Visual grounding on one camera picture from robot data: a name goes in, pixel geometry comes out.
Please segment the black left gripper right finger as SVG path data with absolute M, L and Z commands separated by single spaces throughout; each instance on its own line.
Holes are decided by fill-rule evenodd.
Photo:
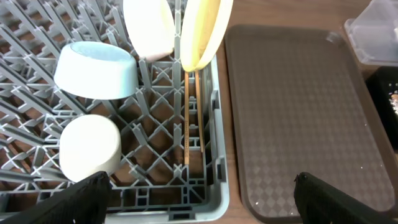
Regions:
M 303 224 L 397 224 L 308 172 L 296 175 L 294 199 Z

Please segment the pink small plate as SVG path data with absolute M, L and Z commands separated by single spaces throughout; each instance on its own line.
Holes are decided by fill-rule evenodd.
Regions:
M 124 21 L 140 58 L 153 62 L 174 51 L 175 24 L 166 0 L 124 0 Z

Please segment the wooden chopstick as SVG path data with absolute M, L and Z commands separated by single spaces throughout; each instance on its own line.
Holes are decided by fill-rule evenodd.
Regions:
M 197 97 L 197 114 L 198 114 L 198 130 L 200 138 L 200 150 L 204 151 L 204 140 L 203 140 L 203 120 L 202 120 L 202 108 L 201 108 L 201 91 L 200 91 L 200 78 L 199 71 L 195 71 L 195 90 Z
M 185 72 L 185 96 L 184 96 L 184 162 L 189 165 L 189 73 Z

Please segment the grey dish rack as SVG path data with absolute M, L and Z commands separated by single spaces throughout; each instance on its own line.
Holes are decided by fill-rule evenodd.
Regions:
M 135 49 L 121 1 L 1 2 L 1 218 L 72 185 L 61 171 L 59 139 L 82 115 L 109 118 L 121 133 L 119 169 L 110 175 L 106 223 L 198 223 L 229 205 L 218 67 L 199 72 L 204 151 L 195 74 L 189 75 L 189 165 L 184 162 L 185 74 L 180 53 L 137 60 L 139 87 L 120 100 L 67 93 L 53 80 L 62 47 L 99 41 Z

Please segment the white cup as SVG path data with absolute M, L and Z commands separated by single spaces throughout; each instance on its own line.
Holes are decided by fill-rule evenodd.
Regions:
M 119 129 L 109 118 L 79 116 L 66 125 L 60 136 L 60 168 L 73 182 L 99 171 L 111 175 L 119 169 L 121 146 Z

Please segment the light blue bowl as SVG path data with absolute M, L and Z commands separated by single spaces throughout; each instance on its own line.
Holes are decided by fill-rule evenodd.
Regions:
M 92 41 L 65 45 L 53 79 L 68 93 L 98 100 L 129 97 L 139 87 L 137 63 L 129 52 Z

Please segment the black waste tray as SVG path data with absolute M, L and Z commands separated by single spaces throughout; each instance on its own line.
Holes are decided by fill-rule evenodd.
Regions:
M 397 82 L 397 67 L 383 66 L 366 80 L 366 86 L 392 148 L 397 152 L 397 115 L 389 102 L 388 83 L 390 82 Z

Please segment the yellow plate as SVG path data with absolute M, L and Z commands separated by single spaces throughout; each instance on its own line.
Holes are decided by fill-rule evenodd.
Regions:
M 223 40 L 233 0 L 189 0 L 180 38 L 181 64 L 186 72 L 205 68 Z

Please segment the brown serving tray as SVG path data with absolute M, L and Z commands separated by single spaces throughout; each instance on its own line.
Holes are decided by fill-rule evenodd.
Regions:
M 261 223 L 300 223 L 308 172 L 397 217 L 397 159 L 344 38 L 238 24 L 225 35 L 241 201 Z

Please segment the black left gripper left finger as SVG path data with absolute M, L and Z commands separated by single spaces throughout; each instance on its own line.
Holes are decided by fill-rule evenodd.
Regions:
M 1 224 L 102 224 L 110 196 L 108 174 L 99 171 Z

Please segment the rice food waste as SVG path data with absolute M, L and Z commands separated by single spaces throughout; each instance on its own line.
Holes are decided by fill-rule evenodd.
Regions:
M 396 115 L 398 114 L 397 93 L 397 82 L 388 83 L 389 102 L 391 104 L 392 110 Z

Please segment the clear plastic bin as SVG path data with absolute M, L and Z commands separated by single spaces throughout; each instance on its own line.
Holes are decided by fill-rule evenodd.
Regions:
M 397 66 L 397 0 L 372 0 L 344 28 L 361 63 Z

